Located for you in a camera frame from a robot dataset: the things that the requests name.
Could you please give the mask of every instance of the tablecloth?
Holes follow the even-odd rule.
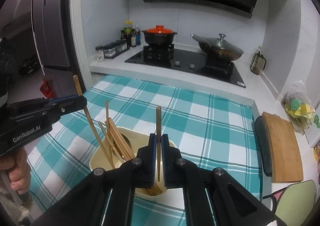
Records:
[[[261,199],[260,151],[245,106],[213,94],[194,92],[120,76],[105,76],[84,96],[100,137],[97,121],[105,121],[105,101],[117,126],[140,133],[156,130],[156,106],[162,107],[162,133],[182,156],[199,167],[222,167]],[[28,156],[31,165],[31,211],[38,217],[90,173],[89,160],[98,146],[83,111],[53,125]],[[185,225],[182,190],[168,190],[158,202],[135,198],[132,225]]]

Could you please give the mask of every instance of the refrigerator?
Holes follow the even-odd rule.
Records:
[[[69,0],[32,0],[31,18],[39,58],[54,96],[77,94],[75,74],[84,92],[72,37]]]

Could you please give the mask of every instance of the cream colored container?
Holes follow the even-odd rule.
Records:
[[[118,127],[118,129],[119,129],[120,133],[124,134],[129,139],[129,141],[131,143],[132,151],[134,152],[135,155],[137,155],[139,148],[145,147],[149,143],[149,135],[141,134],[141,133],[138,133],[138,132],[135,132],[135,131],[132,131],[130,129],[126,129],[123,127]],[[108,149],[107,141],[103,140],[102,143],[106,147],[106,149]],[[170,144],[170,146],[176,148],[176,145],[172,141],[169,141],[169,144]],[[113,163],[116,168],[121,166],[121,161],[113,153],[112,153],[112,159],[113,159]],[[97,150],[94,152],[94,154],[90,158],[89,167],[90,167],[91,171],[93,171],[94,169],[96,169],[98,167],[101,167],[106,171],[112,169],[111,165],[109,164],[109,162],[107,161],[107,159],[103,155],[103,152],[100,147],[97,148]],[[157,180],[157,173],[158,173],[157,172],[157,159],[156,159],[155,182],[161,188],[163,193],[159,194],[157,196],[149,196],[149,195],[145,194],[146,191],[144,189],[136,189],[135,196],[140,197],[140,198],[144,198],[144,199],[147,199],[150,201],[157,201],[159,199],[159,197],[167,191],[167,188],[164,186],[164,180],[163,180],[162,157],[161,157],[161,166],[160,167],[161,167],[160,168],[161,169],[160,182],[158,182],[158,180]]]

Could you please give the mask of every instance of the plastic bag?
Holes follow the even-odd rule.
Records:
[[[293,118],[312,119],[315,116],[315,109],[311,105],[306,86],[302,81],[293,84],[288,91],[285,110]]]

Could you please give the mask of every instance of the screw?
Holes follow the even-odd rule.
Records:
[[[103,172],[104,170],[102,168],[96,168],[95,170],[93,170],[93,174],[97,176],[102,175]]]
[[[214,170],[214,173],[215,173],[216,175],[223,175],[223,174],[224,174],[224,170],[223,170],[222,168],[218,167],[218,168],[216,168],[216,169]]]
[[[185,164],[186,164],[186,160],[185,160],[184,158],[179,158],[179,159],[177,160],[177,164],[178,164],[178,165],[185,165]]]
[[[140,158],[134,158],[134,159],[132,159],[132,163],[134,164],[134,165],[138,165],[138,164],[140,164],[142,162],[142,160],[140,159]]]

